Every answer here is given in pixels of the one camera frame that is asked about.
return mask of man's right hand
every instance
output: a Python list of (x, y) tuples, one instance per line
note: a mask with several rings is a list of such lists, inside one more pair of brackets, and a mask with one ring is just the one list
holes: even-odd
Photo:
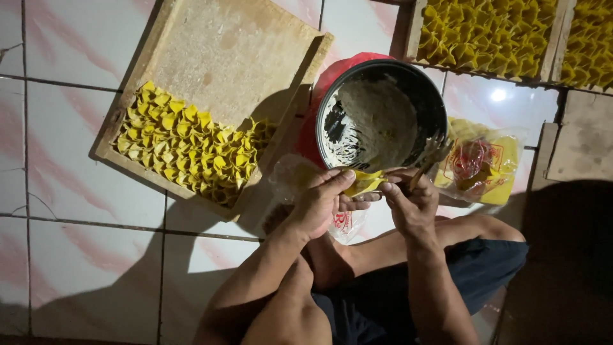
[(434, 217), (438, 207), (438, 190), (427, 176), (422, 176), (417, 187), (409, 192), (409, 182), (417, 173), (414, 168), (401, 168), (386, 174), (389, 182), (379, 186), (392, 209), (396, 229), (406, 238), (430, 235), (436, 239)]

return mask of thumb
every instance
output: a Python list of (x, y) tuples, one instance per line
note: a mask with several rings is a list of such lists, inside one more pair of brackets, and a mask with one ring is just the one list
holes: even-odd
[(397, 184), (383, 182), (379, 185), (379, 189), (383, 192), (383, 195), (385, 195), (387, 205), (390, 208), (402, 209), (405, 203), (408, 201)]
[(340, 174), (328, 180), (320, 188), (323, 194), (327, 196), (337, 196), (343, 193), (343, 190), (351, 187), (351, 184), (356, 180), (356, 172), (353, 170), (343, 171)]

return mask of red plastic bag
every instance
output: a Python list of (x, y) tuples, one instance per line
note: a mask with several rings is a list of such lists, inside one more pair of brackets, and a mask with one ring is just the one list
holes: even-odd
[(311, 105), (305, 114), (305, 121), (300, 130), (298, 141), (296, 143), (296, 152), (301, 156), (315, 163), (318, 167), (325, 169), (326, 165), (319, 155), (317, 148), (317, 140), (315, 137), (315, 124), (317, 119), (317, 110), (319, 104), (324, 98), (324, 95), (332, 86), (335, 80), (337, 80), (341, 74), (345, 73), (349, 68), (370, 60), (376, 59), (394, 59), (391, 56), (377, 54), (377, 53), (358, 53), (352, 58), (338, 60), (328, 67), (320, 76), (313, 88), (313, 96), (311, 98)]

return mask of knee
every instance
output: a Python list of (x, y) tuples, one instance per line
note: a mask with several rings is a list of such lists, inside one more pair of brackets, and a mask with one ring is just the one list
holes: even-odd
[(481, 237), (484, 239), (497, 239), (501, 241), (525, 242), (526, 239), (522, 233), (507, 223), (498, 220), (491, 215), (475, 214), (475, 221), (482, 225), (484, 233)]

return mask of flour residue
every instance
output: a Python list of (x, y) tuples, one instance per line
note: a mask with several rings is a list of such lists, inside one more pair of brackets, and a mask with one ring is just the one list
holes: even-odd
[(417, 137), (411, 100), (392, 78), (340, 87), (324, 111), (324, 151), (333, 166), (366, 172), (401, 166)]

